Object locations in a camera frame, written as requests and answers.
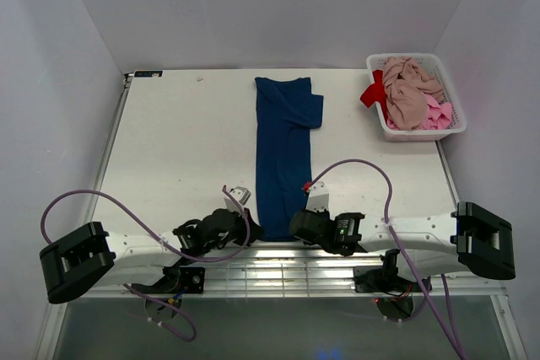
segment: pink cloth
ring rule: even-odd
[[[419,126],[414,130],[445,130],[452,123],[452,104],[443,103],[439,105],[437,100],[429,94],[424,94],[426,104],[428,106],[427,113]],[[388,128],[391,130],[402,130],[399,128],[390,117],[386,120]]]
[[[444,100],[442,85],[428,75],[411,56],[399,58],[390,56],[386,61],[382,74],[383,86],[391,86],[398,79],[406,80],[422,93],[430,94],[439,103]]]
[[[398,79],[386,88],[388,120],[400,130],[412,130],[419,126],[428,109],[424,94],[409,82]]]

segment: blue cloth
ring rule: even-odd
[[[294,240],[291,218],[305,208],[302,186],[311,181],[310,129],[322,124],[323,97],[310,78],[256,83],[256,206],[263,240]]]

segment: white wall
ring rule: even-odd
[[[444,142],[461,199],[514,226],[510,304],[530,359],[540,358],[540,0],[462,0],[435,51],[468,120]]]
[[[0,358],[32,358],[46,311],[39,222],[58,194],[92,184],[122,90],[81,0],[0,0]],[[53,237],[82,201],[59,207]]]
[[[120,69],[365,67],[434,50],[460,0],[83,0]]]

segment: metal frame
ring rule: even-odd
[[[133,74],[126,75],[124,88],[116,108],[109,135],[94,182],[94,189],[101,188],[116,133],[122,118]],[[446,161],[442,145],[436,142],[446,182],[454,205],[459,201],[456,186]],[[94,215],[97,197],[89,200],[82,216],[88,222]],[[210,255],[226,255],[229,248]],[[356,293],[352,278],[353,267],[377,267],[381,262],[378,255],[356,254],[349,258],[336,259],[321,249],[303,246],[300,242],[287,244],[256,242],[249,250],[238,254],[234,261],[224,264],[205,264],[205,292],[193,294],[193,298],[314,298],[314,297],[373,297],[372,293]],[[440,279],[432,281],[434,296],[444,295]],[[508,306],[504,283],[484,280],[473,274],[449,275],[452,295],[488,295],[494,304],[499,327],[503,333],[512,360],[526,359],[514,318]],[[97,287],[84,295],[86,298],[136,298],[121,287]],[[49,360],[60,337],[67,305],[50,305],[46,314],[35,358]]]

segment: laundry basket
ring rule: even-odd
[[[444,102],[450,102],[453,106],[452,111],[452,123],[445,130],[415,130],[415,131],[398,131],[391,130],[386,125],[385,117],[382,114],[382,108],[379,103],[377,104],[377,112],[379,113],[379,120],[381,121],[381,126],[384,131],[385,139],[388,142],[400,142],[400,141],[437,141],[446,137],[447,135],[454,134],[457,132],[465,131],[467,127],[467,121],[465,120],[465,115],[461,105],[459,104],[459,99],[457,98],[456,90],[452,85],[442,62],[439,57],[433,54],[375,54],[370,55],[366,59],[366,64],[368,71],[370,73],[370,81],[374,83],[373,71],[380,69],[384,70],[386,60],[389,56],[412,56],[416,62],[432,77],[436,78],[437,81],[445,88],[444,90]]]

